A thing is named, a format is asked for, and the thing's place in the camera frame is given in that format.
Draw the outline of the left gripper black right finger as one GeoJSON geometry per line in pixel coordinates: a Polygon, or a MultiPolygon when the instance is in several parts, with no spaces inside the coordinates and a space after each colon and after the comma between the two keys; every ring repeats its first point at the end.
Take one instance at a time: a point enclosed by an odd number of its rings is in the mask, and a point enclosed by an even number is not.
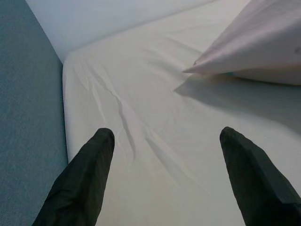
{"type": "Polygon", "coordinates": [[[232,191],[247,226],[299,226],[301,198],[265,151],[233,128],[220,143],[232,191]]]}

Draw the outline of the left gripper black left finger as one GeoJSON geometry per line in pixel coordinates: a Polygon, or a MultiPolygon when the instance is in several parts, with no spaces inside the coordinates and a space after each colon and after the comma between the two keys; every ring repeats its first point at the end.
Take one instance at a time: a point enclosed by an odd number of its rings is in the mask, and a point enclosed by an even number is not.
{"type": "Polygon", "coordinates": [[[96,225],[114,146],[113,132],[98,129],[55,180],[33,225],[96,225]]]}

